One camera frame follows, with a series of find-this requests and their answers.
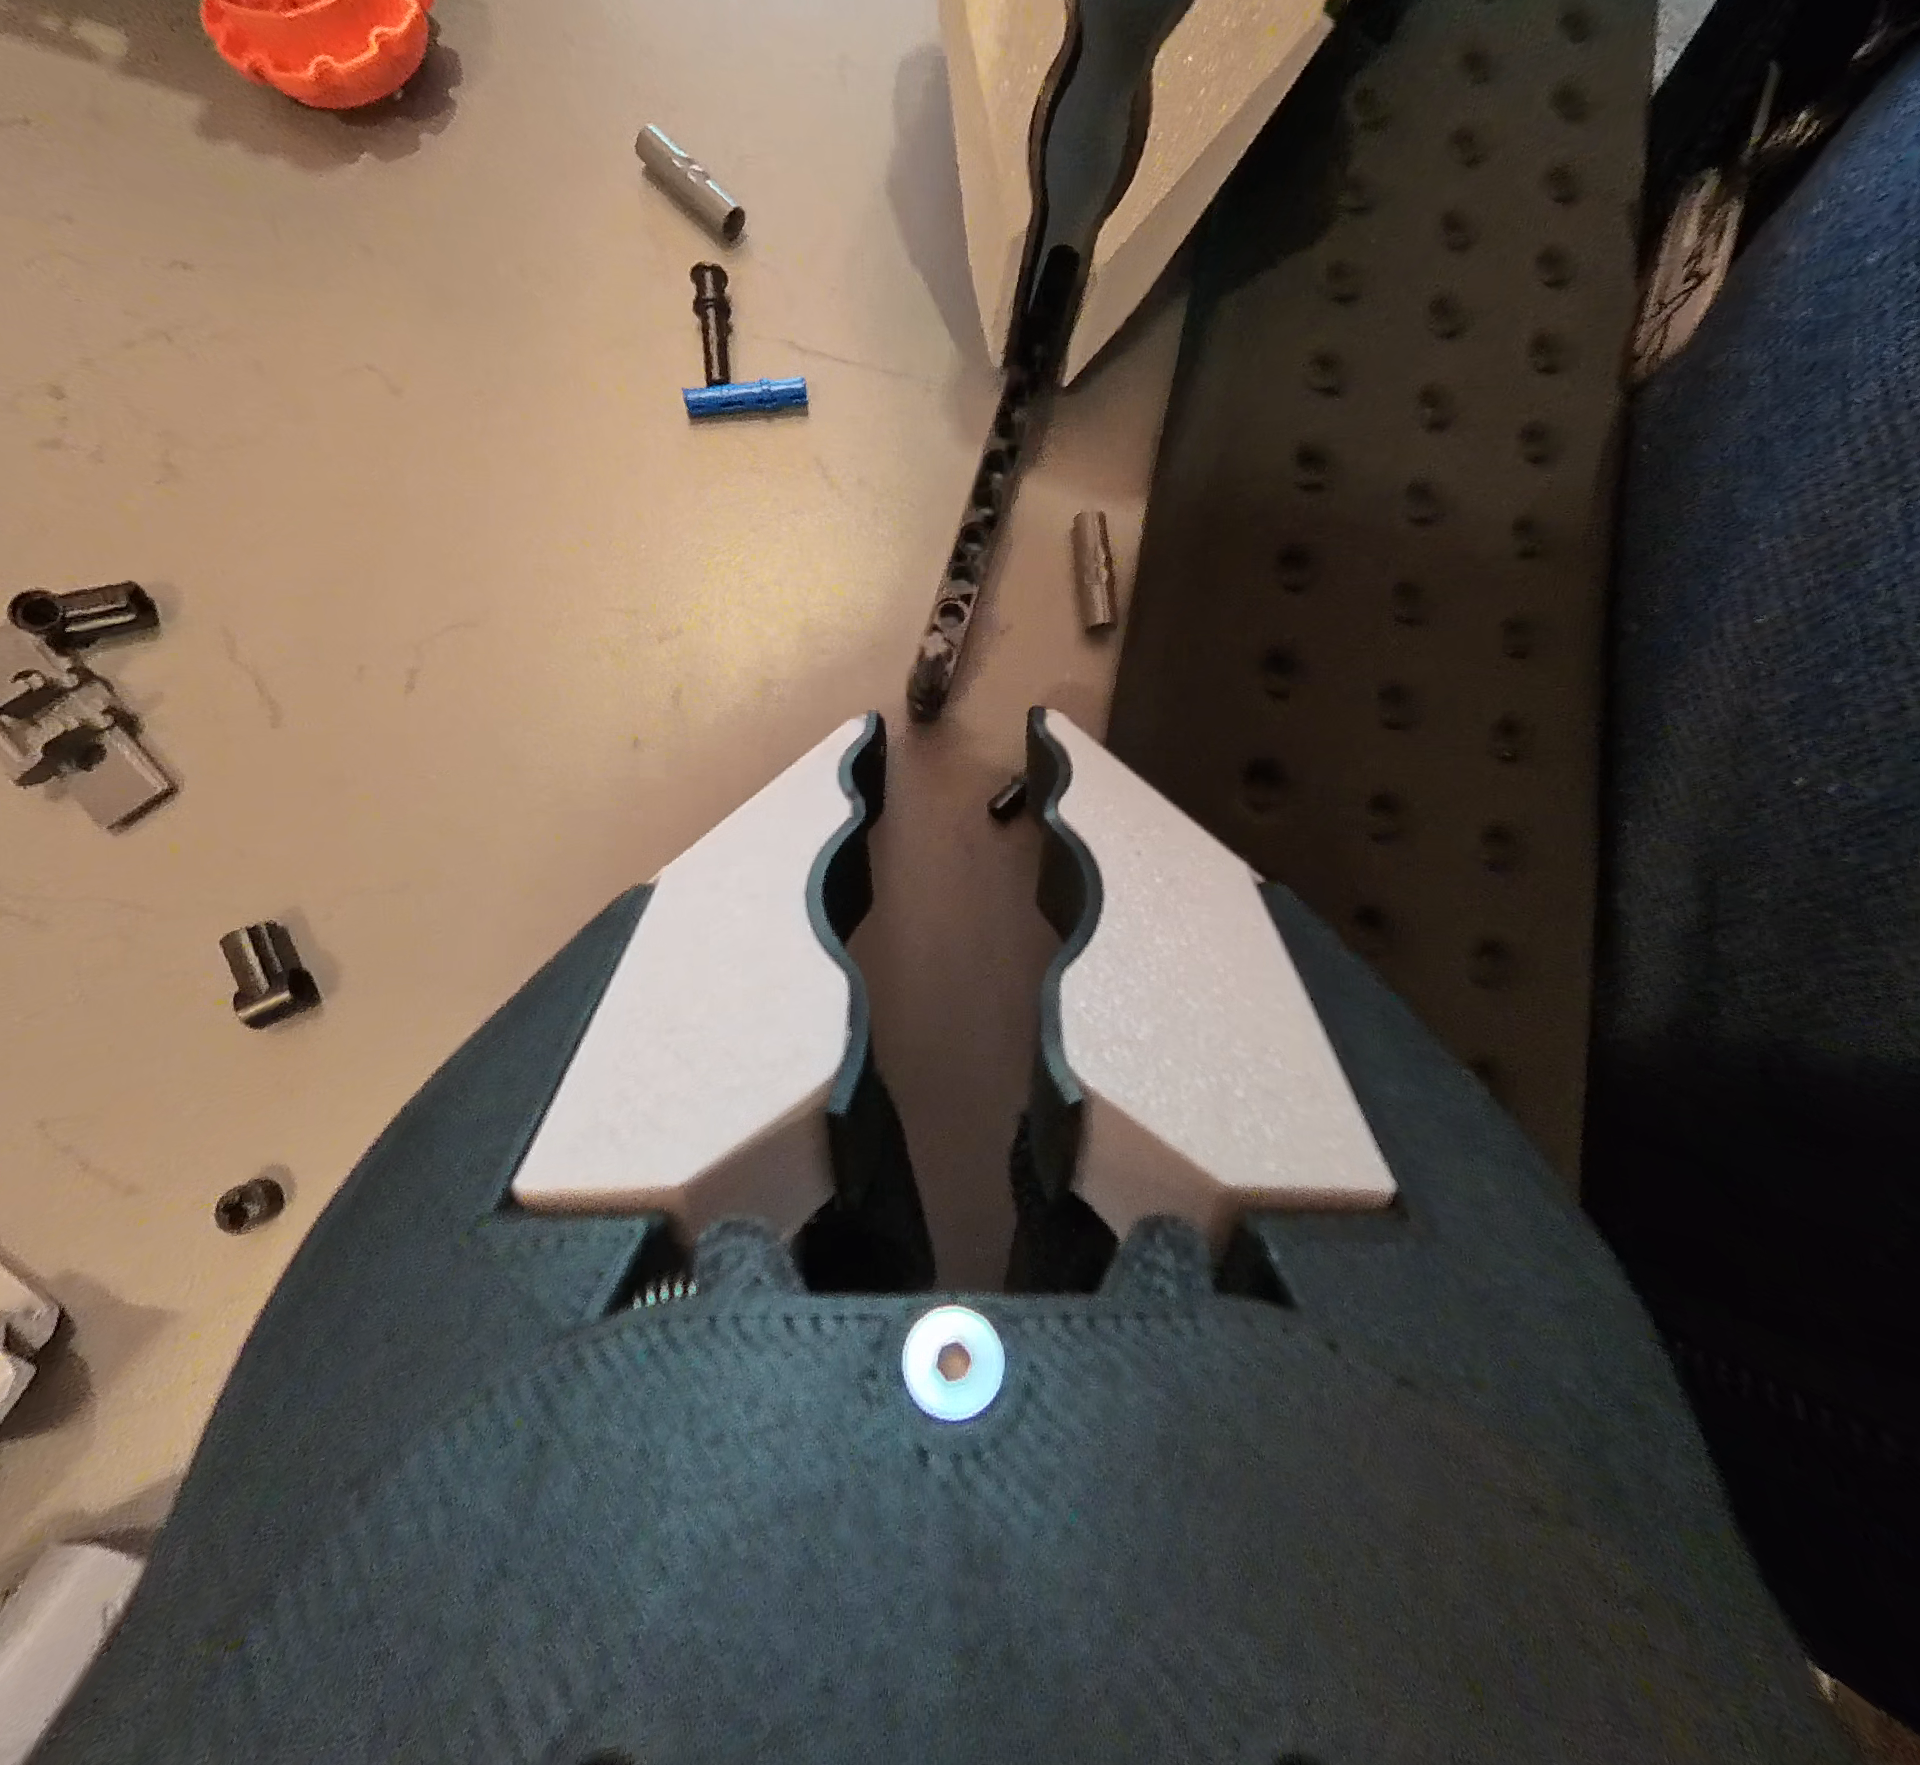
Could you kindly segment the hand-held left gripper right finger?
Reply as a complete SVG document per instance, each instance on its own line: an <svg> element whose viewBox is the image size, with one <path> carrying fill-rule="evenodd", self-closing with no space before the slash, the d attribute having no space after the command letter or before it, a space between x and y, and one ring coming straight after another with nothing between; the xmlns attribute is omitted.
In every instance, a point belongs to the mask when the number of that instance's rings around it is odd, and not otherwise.
<svg viewBox="0 0 1920 1765"><path fill-rule="evenodd" d="M1034 707L1026 746L1058 942L1026 1107L1044 1197L1112 1231L1394 1206L1262 876L1064 712Z"/></svg>

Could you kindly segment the long black holed beam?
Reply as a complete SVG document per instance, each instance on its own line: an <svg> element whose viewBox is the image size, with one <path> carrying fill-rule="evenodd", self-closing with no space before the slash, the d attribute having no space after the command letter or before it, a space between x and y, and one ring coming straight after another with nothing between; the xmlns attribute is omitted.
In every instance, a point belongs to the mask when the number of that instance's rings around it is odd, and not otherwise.
<svg viewBox="0 0 1920 1765"><path fill-rule="evenodd" d="M1018 318L996 408L905 676L904 701L915 724L935 722L947 706L1024 464L1052 415L1081 284L1081 251L1052 245Z"/></svg>

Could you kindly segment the person's leg in jeans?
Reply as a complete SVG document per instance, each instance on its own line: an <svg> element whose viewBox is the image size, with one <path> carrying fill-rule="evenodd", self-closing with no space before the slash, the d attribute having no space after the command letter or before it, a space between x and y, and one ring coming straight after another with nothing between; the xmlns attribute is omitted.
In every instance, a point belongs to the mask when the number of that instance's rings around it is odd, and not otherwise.
<svg viewBox="0 0 1920 1765"><path fill-rule="evenodd" d="M1916 1727L1916 52L1639 390L1620 502L1585 1202L1808 1654Z"/></svg>

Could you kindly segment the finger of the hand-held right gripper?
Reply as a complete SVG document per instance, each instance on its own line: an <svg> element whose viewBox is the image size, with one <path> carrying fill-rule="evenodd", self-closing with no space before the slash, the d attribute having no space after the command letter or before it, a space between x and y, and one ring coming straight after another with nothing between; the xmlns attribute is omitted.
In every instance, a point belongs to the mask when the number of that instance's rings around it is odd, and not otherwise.
<svg viewBox="0 0 1920 1765"><path fill-rule="evenodd" d="M1075 0L937 0L972 292L1015 353L1046 238L1044 152L1079 57Z"/></svg>
<svg viewBox="0 0 1920 1765"><path fill-rule="evenodd" d="M1092 368L1355 0L1079 0L1054 239L1081 257L1062 378Z"/></svg>

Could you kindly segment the light grey block piece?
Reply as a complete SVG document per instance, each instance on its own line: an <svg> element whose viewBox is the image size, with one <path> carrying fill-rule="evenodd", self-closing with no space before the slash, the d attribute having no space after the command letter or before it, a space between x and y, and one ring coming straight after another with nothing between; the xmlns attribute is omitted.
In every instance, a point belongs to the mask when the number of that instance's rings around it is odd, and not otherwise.
<svg viewBox="0 0 1920 1765"><path fill-rule="evenodd" d="M61 1303L2 1260L2 1424L33 1386L40 1353L61 1331Z"/></svg>

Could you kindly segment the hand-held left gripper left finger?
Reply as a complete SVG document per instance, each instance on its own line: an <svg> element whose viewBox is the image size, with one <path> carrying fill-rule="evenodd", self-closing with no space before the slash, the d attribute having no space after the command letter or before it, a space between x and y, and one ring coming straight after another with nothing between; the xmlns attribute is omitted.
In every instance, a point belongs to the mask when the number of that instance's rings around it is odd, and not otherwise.
<svg viewBox="0 0 1920 1765"><path fill-rule="evenodd" d="M882 766L882 717L856 716L660 867L514 1169L518 1207L798 1231L828 1203L830 1106L862 1057L828 873L862 855Z"/></svg>

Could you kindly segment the grey clip block piece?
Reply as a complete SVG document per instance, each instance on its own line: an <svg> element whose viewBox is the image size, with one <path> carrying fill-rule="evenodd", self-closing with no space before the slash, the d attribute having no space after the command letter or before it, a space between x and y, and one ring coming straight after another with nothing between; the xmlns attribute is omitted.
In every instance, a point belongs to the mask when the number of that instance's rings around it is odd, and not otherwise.
<svg viewBox="0 0 1920 1765"><path fill-rule="evenodd" d="M108 832L180 792L108 676L11 623L2 637L2 775L16 788L60 785Z"/></svg>

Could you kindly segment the black pin connector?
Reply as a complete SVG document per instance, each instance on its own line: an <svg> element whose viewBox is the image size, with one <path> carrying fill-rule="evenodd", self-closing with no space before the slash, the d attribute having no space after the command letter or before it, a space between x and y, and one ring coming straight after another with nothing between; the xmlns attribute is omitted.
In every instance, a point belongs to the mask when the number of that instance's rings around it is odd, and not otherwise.
<svg viewBox="0 0 1920 1765"><path fill-rule="evenodd" d="M85 651L156 632L155 595L136 580L55 591L25 587L7 606L12 629L55 651Z"/></svg>
<svg viewBox="0 0 1920 1765"><path fill-rule="evenodd" d="M228 929L220 950L231 978L230 1006L244 1029L269 1031L321 1006L321 985L284 923L260 918Z"/></svg>

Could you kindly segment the dark perforated mat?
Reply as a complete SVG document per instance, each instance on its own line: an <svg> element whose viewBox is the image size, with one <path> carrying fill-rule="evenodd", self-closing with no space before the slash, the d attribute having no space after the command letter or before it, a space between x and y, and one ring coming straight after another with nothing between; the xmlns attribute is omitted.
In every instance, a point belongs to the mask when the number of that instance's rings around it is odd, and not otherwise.
<svg viewBox="0 0 1920 1765"><path fill-rule="evenodd" d="M1577 1182L1659 0L1359 0L1205 220L1109 746Z"/></svg>

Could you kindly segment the grey axle pin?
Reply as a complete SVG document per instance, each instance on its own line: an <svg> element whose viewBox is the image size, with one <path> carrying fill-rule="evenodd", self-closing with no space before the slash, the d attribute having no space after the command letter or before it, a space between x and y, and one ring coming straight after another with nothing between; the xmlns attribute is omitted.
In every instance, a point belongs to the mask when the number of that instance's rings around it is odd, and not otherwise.
<svg viewBox="0 0 1920 1765"><path fill-rule="evenodd" d="M712 176L708 166L656 123L646 122L637 131L635 152L642 176L704 234L728 248L743 239L744 207Z"/></svg>

